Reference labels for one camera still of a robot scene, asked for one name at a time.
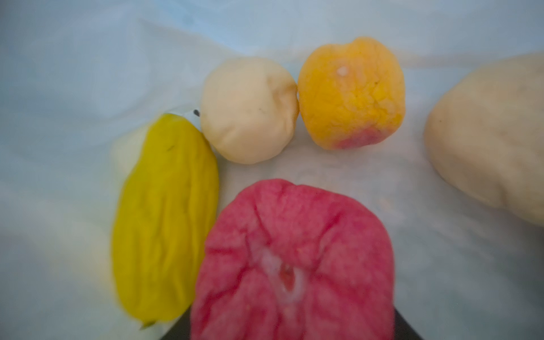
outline black object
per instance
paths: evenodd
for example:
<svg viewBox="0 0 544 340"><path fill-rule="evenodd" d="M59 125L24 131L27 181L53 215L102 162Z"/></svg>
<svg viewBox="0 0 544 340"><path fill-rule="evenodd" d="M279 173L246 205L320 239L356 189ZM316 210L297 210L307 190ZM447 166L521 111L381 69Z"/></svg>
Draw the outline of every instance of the black object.
<svg viewBox="0 0 544 340"><path fill-rule="evenodd" d="M190 340L190 315L191 308L185 311L183 316L160 340ZM397 309L395 309L395 340L422 340Z"/></svg>

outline yellow play dough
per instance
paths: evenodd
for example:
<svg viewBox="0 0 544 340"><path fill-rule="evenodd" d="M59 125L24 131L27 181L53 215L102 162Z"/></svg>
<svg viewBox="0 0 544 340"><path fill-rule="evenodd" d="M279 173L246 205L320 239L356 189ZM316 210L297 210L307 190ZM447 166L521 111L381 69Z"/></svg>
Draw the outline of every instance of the yellow play dough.
<svg viewBox="0 0 544 340"><path fill-rule="evenodd" d="M217 161L202 133L162 115L125 181L112 235L119 300L144 325L173 320L192 303L218 194Z"/></svg>
<svg viewBox="0 0 544 340"><path fill-rule="evenodd" d="M327 150L379 143L404 119L403 71L372 38L318 47L300 70L298 90L304 124Z"/></svg>

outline white surface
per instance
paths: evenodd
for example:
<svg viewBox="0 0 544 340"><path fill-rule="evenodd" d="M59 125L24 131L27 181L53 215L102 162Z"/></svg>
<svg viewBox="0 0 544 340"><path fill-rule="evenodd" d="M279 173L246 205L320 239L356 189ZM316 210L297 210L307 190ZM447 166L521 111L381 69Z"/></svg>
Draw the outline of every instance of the white surface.
<svg viewBox="0 0 544 340"><path fill-rule="evenodd" d="M315 47L358 35L401 61L400 130L325 152L299 119L278 157L220 161L221 206L272 177L353 196L387 226L395 303L426 340L544 338L544 228L445 184L422 142L429 110L471 69L544 50L543 17L542 0L2 1L0 338L158 338L164 329L138 331L112 291L112 141L197 107L227 57L271 57L297 78Z"/></svg>

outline pink spot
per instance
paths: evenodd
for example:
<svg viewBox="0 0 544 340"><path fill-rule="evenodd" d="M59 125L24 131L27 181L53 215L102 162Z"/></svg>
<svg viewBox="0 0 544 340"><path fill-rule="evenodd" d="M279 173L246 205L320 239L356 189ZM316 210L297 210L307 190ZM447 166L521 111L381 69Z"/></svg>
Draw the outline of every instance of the pink spot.
<svg viewBox="0 0 544 340"><path fill-rule="evenodd" d="M375 127L367 127L354 133L347 139L341 140L336 144L336 149L353 149L365 145L377 144L389 136Z"/></svg>
<svg viewBox="0 0 544 340"><path fill-rule="evenodd" d="M293 271L293 267L282 263L280 267L280 279L287 291L292 291L295 286L295 272Z"/></svg>

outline cream play dough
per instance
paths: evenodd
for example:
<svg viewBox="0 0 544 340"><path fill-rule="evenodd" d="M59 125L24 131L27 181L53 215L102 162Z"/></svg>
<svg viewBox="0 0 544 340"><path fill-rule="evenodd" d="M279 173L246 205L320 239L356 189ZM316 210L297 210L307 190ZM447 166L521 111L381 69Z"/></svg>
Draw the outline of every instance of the cream play dough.
<svg viewBox="0 0 544 340"><path fill-rule="evenodd" d="M272 60L228 60L206 78L202 132L232 162L270 159L293 137L299 113L296 91L290 73Z"/></svg>
<svg viewBox="0 0 544 340"><path fill-rule="evenodd" d="M544 53L472 72L432 110L424 139L448 183L544 226Z"/></svg>
<svg viewBox="0 0 544 340"><path fill-rule="evenodd" d="M147 131L153 122L139 127L113 143L110 157L117 175L123 180L131 173L140 157Z"/></svg>

